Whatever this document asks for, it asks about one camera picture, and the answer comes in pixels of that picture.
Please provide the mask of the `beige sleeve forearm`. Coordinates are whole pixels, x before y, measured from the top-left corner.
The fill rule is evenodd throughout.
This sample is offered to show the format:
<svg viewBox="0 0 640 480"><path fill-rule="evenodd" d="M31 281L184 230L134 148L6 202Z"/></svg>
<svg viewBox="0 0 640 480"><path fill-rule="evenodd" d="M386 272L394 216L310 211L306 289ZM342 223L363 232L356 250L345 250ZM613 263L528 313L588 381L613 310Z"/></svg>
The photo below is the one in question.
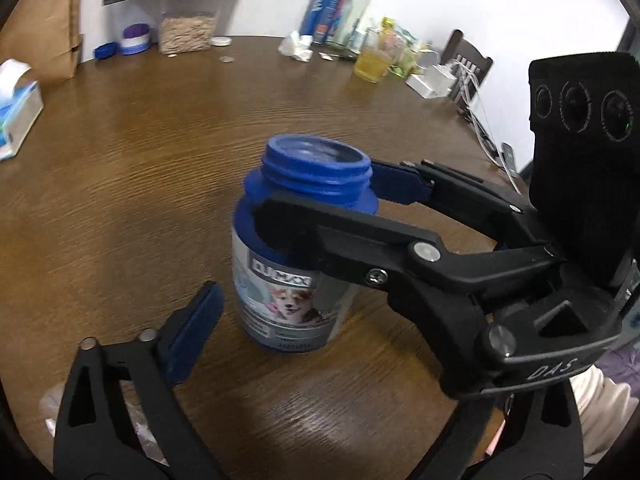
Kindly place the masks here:
<svg viewBox="0 0 640 480"><path fill-rule="evenodd" d="M595 366L570 378L584 445L585 472L600 462L639 404L626 382L613 382Z"/></svg>

